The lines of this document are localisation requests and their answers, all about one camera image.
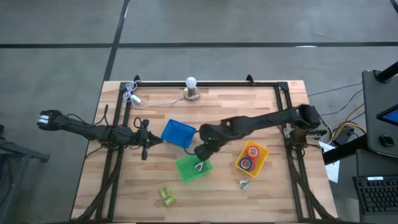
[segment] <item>blue plastic container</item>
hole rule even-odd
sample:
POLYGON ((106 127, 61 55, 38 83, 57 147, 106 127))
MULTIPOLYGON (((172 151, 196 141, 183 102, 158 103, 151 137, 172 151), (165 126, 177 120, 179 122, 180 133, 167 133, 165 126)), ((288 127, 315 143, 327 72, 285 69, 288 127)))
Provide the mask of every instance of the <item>blue plastic container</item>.
POLYGON ((188 149, 196 131, 197 129, 192 126, 170 119, 161 138, 188 149))

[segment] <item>gray floor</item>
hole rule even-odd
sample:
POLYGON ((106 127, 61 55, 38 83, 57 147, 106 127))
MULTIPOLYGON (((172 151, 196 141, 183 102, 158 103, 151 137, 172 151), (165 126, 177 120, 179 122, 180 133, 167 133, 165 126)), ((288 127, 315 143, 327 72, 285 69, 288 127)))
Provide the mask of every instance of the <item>gray floor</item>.
MULTIPOLYGON (((0 0, 0 44, 111 43, 123 0, 0 0)), ((131 0, 121 42, 398 41, 398 14, 388 0, 131 0)), ((92 121, 110 49, 0 49, 0 123, 4 137, 50 153, 32 162, 14 223, 68 220, 87 141, 39 131, 40 110, 92 121)), ((111 80, 305 80, 309 94, 361 82, 384 69, 398 47, 119 49, 111 80)), ((310 97, 320 113, 340 109, 361 86, 310 97)), ((325 121, 335 127, 363 102, 325 121)), ((356 120, 365 125, 364 117, 356 120)), ((355 159, 331 183, 338 213, 358 221, 351 184, 355 159)))

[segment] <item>black keyboard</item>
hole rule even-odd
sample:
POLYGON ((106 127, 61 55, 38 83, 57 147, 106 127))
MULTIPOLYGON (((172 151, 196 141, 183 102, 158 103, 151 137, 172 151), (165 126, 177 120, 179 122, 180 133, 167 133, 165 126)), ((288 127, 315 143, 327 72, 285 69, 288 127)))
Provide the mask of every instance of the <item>black keyboard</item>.
POLYGON ((353 181, 365 214, 398 214, 398 176, 353 177, 353 181))

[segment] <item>tape roll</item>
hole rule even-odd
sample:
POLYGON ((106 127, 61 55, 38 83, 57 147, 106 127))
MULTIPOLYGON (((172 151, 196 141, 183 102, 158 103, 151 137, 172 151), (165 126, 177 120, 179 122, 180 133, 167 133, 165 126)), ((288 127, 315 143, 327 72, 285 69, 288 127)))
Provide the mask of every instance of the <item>tape roll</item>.
POLYGON ((246 171, 250 171, 253 169, 253 161, 248 158, 248 157, 244 157, 239 161, 239 166, 240 168, 246 170, 246 171))
POLYGON ((254 170, 254 168, 256 168, 256 163, 255 162, 253 162, 253 166, 251 167, 251 169, 249 171, 254 170))
POLYGON ((256 160, 260 156, 260 151, 256 146, 250 146, 247 155, 250 159, 256 160))

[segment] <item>small green object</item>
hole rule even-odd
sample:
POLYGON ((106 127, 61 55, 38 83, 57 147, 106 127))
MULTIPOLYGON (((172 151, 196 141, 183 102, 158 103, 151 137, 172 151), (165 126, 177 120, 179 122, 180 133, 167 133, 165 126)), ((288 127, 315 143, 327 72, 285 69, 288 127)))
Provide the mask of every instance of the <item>small green object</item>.
POLYGON ((167 194, 164 188, 160 189, 160 196, 162 197, 162 200, 165 200, 167 198, 167 194))
POLYGON ((169 189, 169 186, 166 185, 166 186, 164 187, 164 191, 165 191, 165 193, 166 193, 166 197, 171 196, 172 193, 171 193, 171 191, 170 191, 170 189, 169 189))
POLYGON ((170 197, 166 198, 163 202, 164 204, 169 207, 171 204, 173 204, 177 200, 177 197, 175 195, 171 195, 170 197))
POLYGON ((171 196, 171 191, 169 189, 169 186, 165 186, 163 188, 160 189, 160 196, 162 197, 162 200, 165 200, 166 198, 171 196))
POLYGON ((206 174, 207 172, 213 169, 209 160, 205 161, 203 164, 203 168, 201 171, 195 168, 195 165, 200 163, 201 161, 196 156, 185 156, 175 162, 178 171, 180 172, 180 176, 182 182, 188 183, 191 180, 194 180, 201 175, 206 174))

